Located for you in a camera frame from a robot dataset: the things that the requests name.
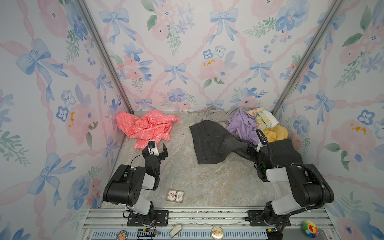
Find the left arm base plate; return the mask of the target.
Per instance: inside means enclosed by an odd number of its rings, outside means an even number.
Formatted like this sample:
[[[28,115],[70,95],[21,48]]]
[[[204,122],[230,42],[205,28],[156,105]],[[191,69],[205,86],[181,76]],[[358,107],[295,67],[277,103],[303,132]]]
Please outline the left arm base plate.
[[[150,210],[148,215],[124,211],[123,217],[127,219],[128,227],[166,227],[169,222],[169,211]]]

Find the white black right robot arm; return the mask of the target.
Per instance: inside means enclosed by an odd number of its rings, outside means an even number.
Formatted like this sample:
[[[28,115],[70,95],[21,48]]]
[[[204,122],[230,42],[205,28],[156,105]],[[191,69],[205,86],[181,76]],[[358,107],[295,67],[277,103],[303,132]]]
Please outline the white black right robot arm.
[[[322,208],[335,199],[330,185],[313,164],[303,163],[291,140],[262,141],[259,146],[237,140],[233,143],[199,141],[193,146],[198,159],[204,163],[225,158],[234,152],[254,163],[261,181],[289,183],[291,191],[286,196],[267,202],[258,214],[248,213],[245,221],[252,226],[265,223],[284,227],[290,216]]]

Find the pink patterned cloth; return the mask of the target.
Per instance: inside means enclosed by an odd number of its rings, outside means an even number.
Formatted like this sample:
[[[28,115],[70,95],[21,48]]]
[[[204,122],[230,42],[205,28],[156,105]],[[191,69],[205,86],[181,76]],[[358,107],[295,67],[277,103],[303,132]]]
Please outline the pink patterned cloth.
[[[165,115],[157,110],[152,110],[141,118],[125,112],[116,116],[118,128],[129,138],[137,139],[134,149],[141,150],[151,140],[154,140],[156,144],[159,144],[161,140],[170,141],[173,123],[180,120],[176,116]]]

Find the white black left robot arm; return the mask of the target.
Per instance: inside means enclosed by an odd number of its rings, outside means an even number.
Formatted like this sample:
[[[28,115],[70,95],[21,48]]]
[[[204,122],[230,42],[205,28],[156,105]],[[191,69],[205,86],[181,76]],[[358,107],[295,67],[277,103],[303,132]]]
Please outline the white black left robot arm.
[[[119,165],[103,193],[103,200],[114,205],[125,205],[123,212],[129,227],[165,227],[169,211],[155,210],[154,203],[141,195],[141,190],[155,191],[160,183],[161,161],[168,157],[168,150],[156,153],[156,147],[147,146],[142,151],[143,167]]]

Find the dark grey denim jeans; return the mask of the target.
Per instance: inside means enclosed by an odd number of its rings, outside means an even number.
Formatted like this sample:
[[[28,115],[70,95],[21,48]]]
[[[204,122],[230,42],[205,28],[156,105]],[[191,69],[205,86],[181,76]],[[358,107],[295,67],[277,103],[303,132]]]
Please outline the dark grey denim jeans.
[[[195,153],[199,164],[218,164],[223,162],[230,153],[236,153],[247,159],[247,148],[250,141],[239,140],[223,126],[213,121],[202,121],[190,127]],[[276,166],[301,164],[301,155],[294,149],[290,139],[268,143],[270,147],[270,163],[267,168]]]

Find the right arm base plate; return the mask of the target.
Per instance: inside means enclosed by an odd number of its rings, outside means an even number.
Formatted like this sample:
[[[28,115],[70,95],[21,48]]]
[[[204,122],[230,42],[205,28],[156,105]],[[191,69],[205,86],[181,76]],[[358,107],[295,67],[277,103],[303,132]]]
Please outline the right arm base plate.
[[[285,216],[279,216],[271,213],[265,213],[259,210],[247,211],[248,216],[245,221],[249,222],[251,227],[271,227],[277,228],[283,225]]]

